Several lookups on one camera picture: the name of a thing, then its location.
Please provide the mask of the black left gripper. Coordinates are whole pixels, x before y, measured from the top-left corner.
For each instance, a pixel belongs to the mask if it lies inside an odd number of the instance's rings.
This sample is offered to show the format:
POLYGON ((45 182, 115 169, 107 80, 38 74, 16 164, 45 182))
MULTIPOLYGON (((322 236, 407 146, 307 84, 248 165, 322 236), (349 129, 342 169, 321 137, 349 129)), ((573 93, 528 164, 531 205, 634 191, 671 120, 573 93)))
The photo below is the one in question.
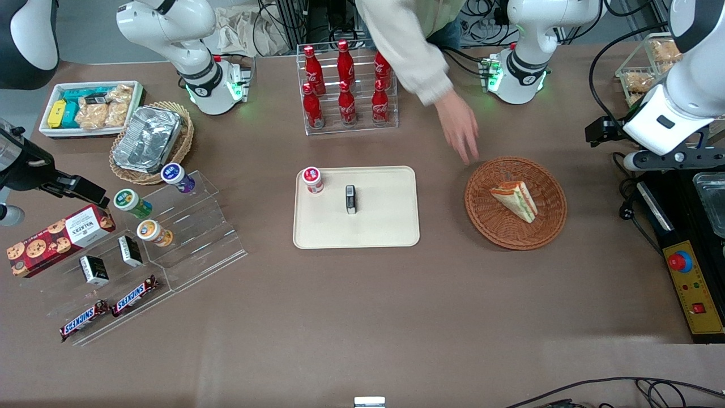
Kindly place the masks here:
POLYGON ((586 127, 586 142, 590 147, 598 147, 604 142, 623 141, 630 136, 623 129, 623 121, 612 116, 596 119, 586 127))

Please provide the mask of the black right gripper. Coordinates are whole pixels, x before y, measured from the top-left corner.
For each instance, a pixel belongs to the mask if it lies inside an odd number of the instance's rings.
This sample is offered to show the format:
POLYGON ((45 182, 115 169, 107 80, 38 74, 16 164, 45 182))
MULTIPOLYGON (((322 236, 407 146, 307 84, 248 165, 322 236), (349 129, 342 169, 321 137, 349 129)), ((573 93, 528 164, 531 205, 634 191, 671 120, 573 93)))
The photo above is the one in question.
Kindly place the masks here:
POLYGON ((24 132, 23 127, 2 121, 2 188, 21 192, 38 189, 107 209, 110 199, 106 189, 78 175, 56 173, 54 157, 26 139, 24 132))

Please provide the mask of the person's bare hand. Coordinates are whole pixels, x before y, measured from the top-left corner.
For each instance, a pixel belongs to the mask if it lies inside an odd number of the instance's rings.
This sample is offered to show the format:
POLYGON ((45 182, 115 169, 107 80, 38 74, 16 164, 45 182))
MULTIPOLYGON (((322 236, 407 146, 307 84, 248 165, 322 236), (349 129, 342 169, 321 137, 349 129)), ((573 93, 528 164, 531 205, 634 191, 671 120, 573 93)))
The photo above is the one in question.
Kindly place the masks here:
POLYGON ((479 159, 479 127, 474 112, 455 90, 450 90, 433 104, 442 124, 448 145, 465 165, 479 159))

